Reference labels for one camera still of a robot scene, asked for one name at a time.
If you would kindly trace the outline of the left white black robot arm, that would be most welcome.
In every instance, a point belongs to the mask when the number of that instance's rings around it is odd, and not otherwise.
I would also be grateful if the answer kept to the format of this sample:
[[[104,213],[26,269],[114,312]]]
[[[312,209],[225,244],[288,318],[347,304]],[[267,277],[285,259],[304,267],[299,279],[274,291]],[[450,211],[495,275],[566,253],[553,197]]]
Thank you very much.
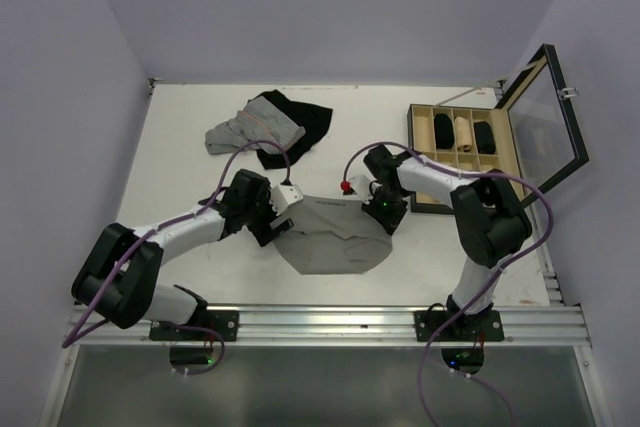
[[[246,169],[221,192],[221,198],[159,224],[105,227],[72,284],[74,299],[121,329],[149,320],[172,324],[185,339],[201,337],[208,326],[206,302],[186,288],[160,285],[160,269],[244,228],[264,247],[293,227],[284,214],[303,200],[291,182],[273,186]]]

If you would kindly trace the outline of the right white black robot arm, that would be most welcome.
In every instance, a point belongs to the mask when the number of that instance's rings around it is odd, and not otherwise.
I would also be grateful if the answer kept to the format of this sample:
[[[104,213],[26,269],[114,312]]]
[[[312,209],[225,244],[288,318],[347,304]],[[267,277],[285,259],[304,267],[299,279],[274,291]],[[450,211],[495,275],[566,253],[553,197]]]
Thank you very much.
[[[454,338],[470,338],[481,327],[480,314],[493,303],[506,262],[532,234],[511,179],[499,170],[455,169],[415,152],[394,155],[384,146],[370,149],[364,164],[373,177],[351,177],[342,189],[355,192],[362,210],[387,234],[398,229],[413,194],[427,195],[452,211],[466,260],[449,298],[445,326]]]

